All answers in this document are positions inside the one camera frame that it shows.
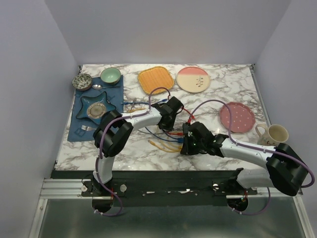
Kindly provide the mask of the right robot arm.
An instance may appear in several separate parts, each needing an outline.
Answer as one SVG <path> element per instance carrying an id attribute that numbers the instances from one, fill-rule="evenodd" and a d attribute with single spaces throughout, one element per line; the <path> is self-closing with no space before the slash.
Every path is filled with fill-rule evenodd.
<path id="1" fill-rule="evenodd" d="M 228 189 L 233 194 L 251 187 L 274 187 L 283 194 L 295 196 L 303 188 L 309 168 L 285 143 L 278 146 L 243 144 L 225 134 L 212 134 L 201 122 L 186 122 L 182 128 L 182 155 L 209 154 L 239 159 L 259 167 L 242 169 L 237 177 L 228 181 Z"/>

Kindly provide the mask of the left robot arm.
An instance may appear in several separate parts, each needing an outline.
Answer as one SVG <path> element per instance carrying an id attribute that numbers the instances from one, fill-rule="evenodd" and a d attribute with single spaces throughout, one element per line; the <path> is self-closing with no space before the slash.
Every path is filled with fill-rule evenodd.
<path id="1" fill-rule="evenodd" d="M 109 112 L 93 134 L 94 145 L 99 149 L 93 172 L 96 180 L 93 191 L 99 196 L 109 192 L 115 156 L 123 150 L 132 132 L 155 125 L 161 130 L 172 131 L 176 116 L 183 108 L 180 100 L 171 97 L 167 102 L 152 104 L 138 114 Z"/>

